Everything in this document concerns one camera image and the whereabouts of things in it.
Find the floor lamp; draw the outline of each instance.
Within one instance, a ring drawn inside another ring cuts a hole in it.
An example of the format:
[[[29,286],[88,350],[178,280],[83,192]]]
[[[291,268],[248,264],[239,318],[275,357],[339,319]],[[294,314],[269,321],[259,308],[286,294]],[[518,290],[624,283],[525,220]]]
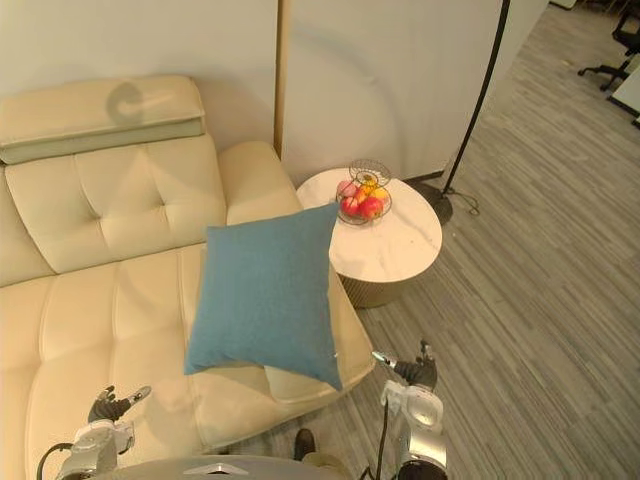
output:
[[[436,212],[436,215],[438,216],[438,220],[440,220],[440,223],[442,225],[447,223],[453,216],[453,207],[451,206],[451,200],[447,196],[447,193],[450,193],[452,190],[451,183],[453,182],[453,177],[455,177],[455,174],[458,171],[460,161],[462,160],[464,151],[467,148],[467,143],[469,143],[469,138],[471,138],[471,133],[473,132],[473,129],[476,125],[476,121],[478,120],[478,115],[480,115],[480,110],[482,109],[484,98],[487,95],[487,90],[489,89],[489,84],[491,83],[491,76],[493,75],[493,69],[496,65],[496,60],[498,59],[498,52],[500,50],[500,43],[502,42],[504,27],[507,23],[510,4],[510,0],[502,0],[502,8],[500,9],[498,28],[496,29],[496,36],[493,40],[493,48],[491,49],[491,56],[489,57],[487,71],[484,74],[484,80],[482,82],[482,88],[480,89],[480,95],[478,96],[476,108],[473,111],[473,115],[471,116],[469,127],[467,128],[467,132],[465,133],[462,144],[460,145],[460,149],[458,150],[456,160],[455,162],[453,162],[453,168],[451,169],[449,178],[447,178],[447,183],[442,190],[439,190],[436,187],[426,185],[419,181],[409,182],[410,185],[418,190],[422,194],[422,196],[425,197],[425,199],[429,202],[429,204],[431,204]]]

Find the throw pillow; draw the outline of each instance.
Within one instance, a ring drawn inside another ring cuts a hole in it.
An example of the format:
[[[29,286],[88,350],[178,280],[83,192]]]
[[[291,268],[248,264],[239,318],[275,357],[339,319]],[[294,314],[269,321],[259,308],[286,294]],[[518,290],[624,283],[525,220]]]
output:
[[[207,229],[207,260],[184,372],[234,361],[342,388],[329,316],[333,203]]]

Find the side table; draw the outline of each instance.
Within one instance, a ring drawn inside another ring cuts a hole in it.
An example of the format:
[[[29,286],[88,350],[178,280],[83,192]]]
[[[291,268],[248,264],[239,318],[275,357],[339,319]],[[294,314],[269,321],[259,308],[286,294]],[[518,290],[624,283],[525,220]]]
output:
[[[298,198],[304,208],[334,202],[338,183],[349,178],[348,168],[319,173],[298,188]],[[385,188],[393,201],[386,215],[358,226],[338,219],[333,230],[329,257],[355,307],[396,298],[442,246],[442,228],[427,201],[397,179]]]

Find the gray carpet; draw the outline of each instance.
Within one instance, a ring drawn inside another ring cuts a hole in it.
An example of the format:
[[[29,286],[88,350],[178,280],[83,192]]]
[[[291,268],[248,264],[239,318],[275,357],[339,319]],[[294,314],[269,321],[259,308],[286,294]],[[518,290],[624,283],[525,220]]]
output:
[[[361,310],[376,348],[434,345],[456,478],[640,476],[640,130],[594,76],[615,19],[549,7],[473,135],[435,264]],[[295,432],[355,475],[375,463],[389,372],[232,448],[288,456]],[[391,458],[385,478],[392,473]]]

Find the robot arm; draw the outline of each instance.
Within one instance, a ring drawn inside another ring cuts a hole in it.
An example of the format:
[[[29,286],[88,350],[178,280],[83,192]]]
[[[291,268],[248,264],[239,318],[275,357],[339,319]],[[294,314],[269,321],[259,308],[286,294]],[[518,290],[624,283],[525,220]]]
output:
[[[395,450],[398,480],[447,478],[447,450],[442,435],[442,401],[433,393],[438,380],[431,347],[422,340],[415,363],[397,361],[379,352],[373,356],[393,369],[408,385],[387,380],[381,396],[396,416]]]
[[[116,424],[133,405],[151,393],[151,387],[142,387],[132,395],[116,400],[113,385],[105,388],[89,411],[89,424],[76,432],[71,456],[62,464],[56,480],[89,478],[114,470],[118,454],[123,454],[135,443],[133,424]]]

